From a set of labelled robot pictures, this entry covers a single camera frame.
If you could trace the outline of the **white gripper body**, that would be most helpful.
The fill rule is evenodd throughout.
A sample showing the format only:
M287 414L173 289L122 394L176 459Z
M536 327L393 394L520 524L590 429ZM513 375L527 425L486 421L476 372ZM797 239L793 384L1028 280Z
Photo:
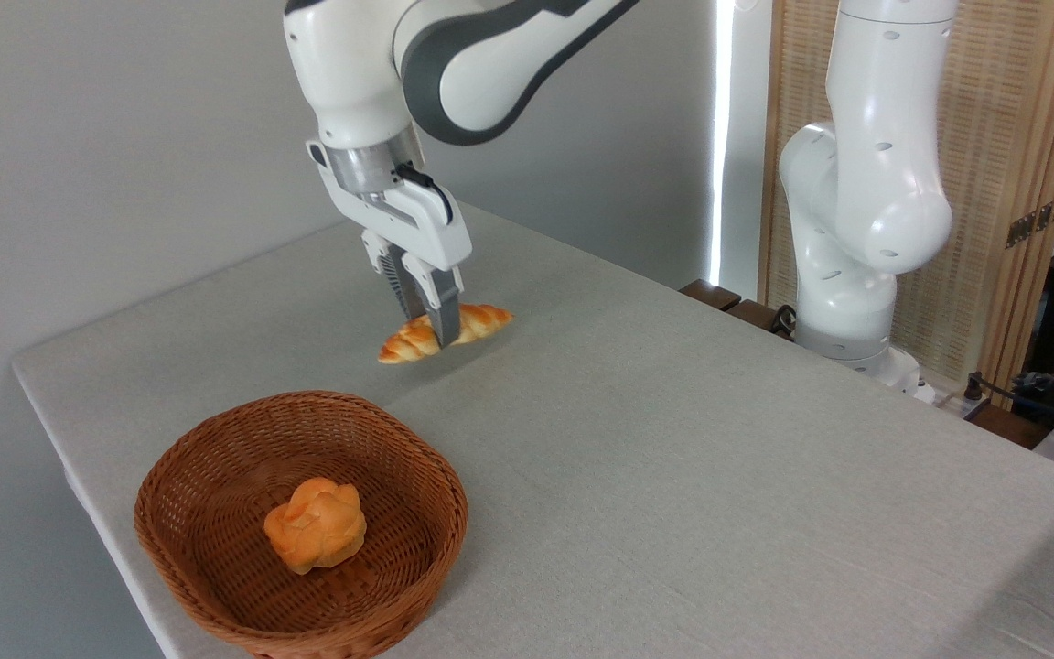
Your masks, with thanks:
M450 193L401 179L396 188L382 192L379 199L368 199L339 186L330 167L330 151L321 142L309 139L307 149L331 200L347 220L442 270L458 266L472 254L471 236Z

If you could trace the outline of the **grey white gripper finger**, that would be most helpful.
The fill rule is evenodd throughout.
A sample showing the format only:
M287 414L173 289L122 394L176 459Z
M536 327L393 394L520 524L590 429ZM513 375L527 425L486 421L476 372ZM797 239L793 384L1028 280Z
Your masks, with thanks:
M396 243L386 241L372 230L363 231L362 241L373 268L377 274L385 276L392 288L404 316L407 319L425 316L426 309L419 296L418 285L404 267L405 250Z
M409 319L426 316L436 342L444 349L460 337L460 293L464 291L457 267L442 270L415 257L402 255L402 301Z

